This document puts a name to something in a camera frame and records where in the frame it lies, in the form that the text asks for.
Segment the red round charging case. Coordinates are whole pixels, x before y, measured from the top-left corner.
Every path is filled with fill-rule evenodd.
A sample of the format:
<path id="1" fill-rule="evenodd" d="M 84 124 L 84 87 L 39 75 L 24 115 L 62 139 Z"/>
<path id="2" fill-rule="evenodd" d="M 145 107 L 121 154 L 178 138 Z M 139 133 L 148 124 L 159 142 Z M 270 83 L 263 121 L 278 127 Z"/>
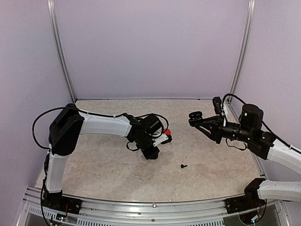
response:
<path id="1" fill-rule="evenodd" d="M 170 129 L 165 129 L 164 134 L 167 135 L 167 136 L 170 136 L 171 135 Z"/>

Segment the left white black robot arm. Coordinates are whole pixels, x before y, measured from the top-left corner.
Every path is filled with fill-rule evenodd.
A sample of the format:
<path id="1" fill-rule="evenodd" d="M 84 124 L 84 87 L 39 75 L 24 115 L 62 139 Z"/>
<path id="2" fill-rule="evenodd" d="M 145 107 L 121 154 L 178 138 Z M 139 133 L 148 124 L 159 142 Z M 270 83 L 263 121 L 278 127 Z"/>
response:
<path id="1" fill-rule="evenodd" d="M 44 116 L 58 111 L 49 125 L 48 144 L 42 145 L 36 136 L 36 124 Z M 149 113 L 134 116 L 128 113 L 106 115 L 79 109 L 75 104 L 49 109 L 32 123 L 32 138 L 36 145 L 47 151 L 44 162 L 42 200 L 55 209 L 66 205 L 63 196 L 63 174 L 66 163 L 81 139 L 112 136 L 124 138 L 129 151 L 141 151 L 147 160 L 155 160 L 159 146 L 170 141 L 168 120 Z"/>

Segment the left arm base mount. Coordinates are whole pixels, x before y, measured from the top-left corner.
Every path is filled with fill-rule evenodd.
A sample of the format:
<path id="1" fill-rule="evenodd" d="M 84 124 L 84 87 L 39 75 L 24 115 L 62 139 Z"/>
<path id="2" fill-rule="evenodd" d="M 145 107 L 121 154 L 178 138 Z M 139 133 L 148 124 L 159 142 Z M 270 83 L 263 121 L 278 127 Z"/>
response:
<path id="1" fill-rule="evenodd" d="M 82 200 L 60 196 L 60 197 L 50 197 L 42 198 L 42 206 L 47 207 L 52 210 L 57 210 L 65 213 L 79 214 L 81 208 Z"/>

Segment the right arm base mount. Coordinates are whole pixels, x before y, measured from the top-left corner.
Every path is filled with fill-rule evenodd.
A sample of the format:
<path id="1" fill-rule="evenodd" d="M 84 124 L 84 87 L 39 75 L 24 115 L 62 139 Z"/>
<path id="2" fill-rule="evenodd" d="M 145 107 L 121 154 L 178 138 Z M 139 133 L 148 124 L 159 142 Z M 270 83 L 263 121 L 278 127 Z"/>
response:
<path id="1" fill-rule="evenodd" d="M 228 198 L 224 202 L 228 214 L 251 210 L 266 204 L 265 200 L 257 198 L 254 199 L 251 196 L 248 197 L 247 195 Z"/>

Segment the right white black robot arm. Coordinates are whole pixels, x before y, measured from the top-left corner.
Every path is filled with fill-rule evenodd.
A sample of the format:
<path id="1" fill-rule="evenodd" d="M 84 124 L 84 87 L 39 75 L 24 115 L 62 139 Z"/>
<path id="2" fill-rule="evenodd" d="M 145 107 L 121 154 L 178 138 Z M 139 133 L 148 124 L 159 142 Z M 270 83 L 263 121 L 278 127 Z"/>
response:
<path id="1" fill-rule="evenodd" d="M 226 121 L 221 103 L 214 102 L 215 116 L 203 118 L 202 112 L 189 114 L 189 124 L 201 131 L 210 140 L 220 143 L 223 138 L 241 141 L 246 149 L 263 160 L 279 163 L 296 173 L 301 172 L 301 151 L 285 144 L 271 132 L 263 131 L 263 110 L 253 104 L 244 104 L 239 123 Z M 254 179 L 246 188 L 240 204 L 252 208 L 259 200 L 274 199 L 301 201 L 301 184 L 298 181 L 271 181 Z"/>

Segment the black charging case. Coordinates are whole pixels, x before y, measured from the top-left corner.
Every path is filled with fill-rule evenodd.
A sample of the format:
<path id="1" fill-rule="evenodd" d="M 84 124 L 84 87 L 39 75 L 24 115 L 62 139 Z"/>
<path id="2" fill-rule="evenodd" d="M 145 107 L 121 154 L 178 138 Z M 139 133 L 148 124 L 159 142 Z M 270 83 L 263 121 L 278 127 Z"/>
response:
<path id="1" fill-rule="evenodd" d="M 199 120 L 199 119 L 202 119 L 202 116 L 203 116 L 203 114 L 201 111 L 192 112 L 189 114 L 189 120 L 190 121 Z"/>

